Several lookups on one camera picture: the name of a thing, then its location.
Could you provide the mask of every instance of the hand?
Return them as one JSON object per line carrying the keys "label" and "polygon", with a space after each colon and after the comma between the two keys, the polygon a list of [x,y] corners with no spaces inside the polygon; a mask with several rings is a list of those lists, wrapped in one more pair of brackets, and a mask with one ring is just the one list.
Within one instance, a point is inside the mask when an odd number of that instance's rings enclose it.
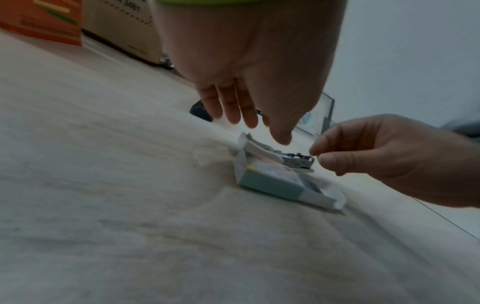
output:
{"label": "hand", "polygon": [[224,7],[150,7],[175,67],[214,118],[263,122],[281,144],[317,104],[346,0],[267,1]]}
{"label": "hand", "polygon": [[412,197],[446,206],[480,206],[480,145],[394,115],[338,124],[310,148],[325,169],[367,173]]}

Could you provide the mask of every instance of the orange package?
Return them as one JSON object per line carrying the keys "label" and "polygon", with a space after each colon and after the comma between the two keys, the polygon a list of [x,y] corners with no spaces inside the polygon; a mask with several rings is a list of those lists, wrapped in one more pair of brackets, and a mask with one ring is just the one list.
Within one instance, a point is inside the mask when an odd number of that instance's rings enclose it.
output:
{"label": "orange package", "polygon": [[0,0],[0,27],[82,45],[82,0]]}

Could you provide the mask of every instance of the green wristband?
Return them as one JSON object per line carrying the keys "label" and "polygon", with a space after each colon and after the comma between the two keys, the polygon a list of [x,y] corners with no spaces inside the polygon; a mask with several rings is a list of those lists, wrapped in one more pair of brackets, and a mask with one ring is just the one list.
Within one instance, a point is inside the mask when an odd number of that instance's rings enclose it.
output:
{"label": "green wristband", "polygon": [[156,0],[160,3],[175,4],[184,6],[223,6],[246,4],[252,2],[263,2],[265,0]]}

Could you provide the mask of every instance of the wooden table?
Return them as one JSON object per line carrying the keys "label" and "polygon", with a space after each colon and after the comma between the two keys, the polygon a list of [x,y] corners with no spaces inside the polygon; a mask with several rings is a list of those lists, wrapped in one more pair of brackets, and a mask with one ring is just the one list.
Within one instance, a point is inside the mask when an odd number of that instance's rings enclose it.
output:
{"label": "wooden table", "polygon": [[168,72],[92,42],[0,44],[2,304],[480,300],[477,240],[414,200],[318,165],[343,214],[241,189],[245,126],[188,114]]}

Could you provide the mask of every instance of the green stripe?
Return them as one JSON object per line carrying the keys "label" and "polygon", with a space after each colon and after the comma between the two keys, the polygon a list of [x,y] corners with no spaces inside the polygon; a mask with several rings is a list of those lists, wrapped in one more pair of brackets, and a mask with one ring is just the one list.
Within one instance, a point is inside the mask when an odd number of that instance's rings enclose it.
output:
{"label": "green stripe", "polygon": [[253,2],[264,2],[266,0],[156,0],[164,4],[176,4],[185,6],[223,6],[246,4]]}
{"label": "green stripe", "polygon": [[71,24],[73,24],[73,25],[77,25],[77,22],[76,22],[75,20],[70,19],[70,18],[67,18],[67,17],[65,17],[65,16],[63,16],[63,15],[60,15],[60,14],[57,13],[57,12],[50,11],[50,10],[47,10],[46,12],[49,13],[50,15],[52,15],[52,16],[55,16],[55,17],[57,17],[57,18],[62,19],[63,21],[66,21],[66,22],[71,23]]}

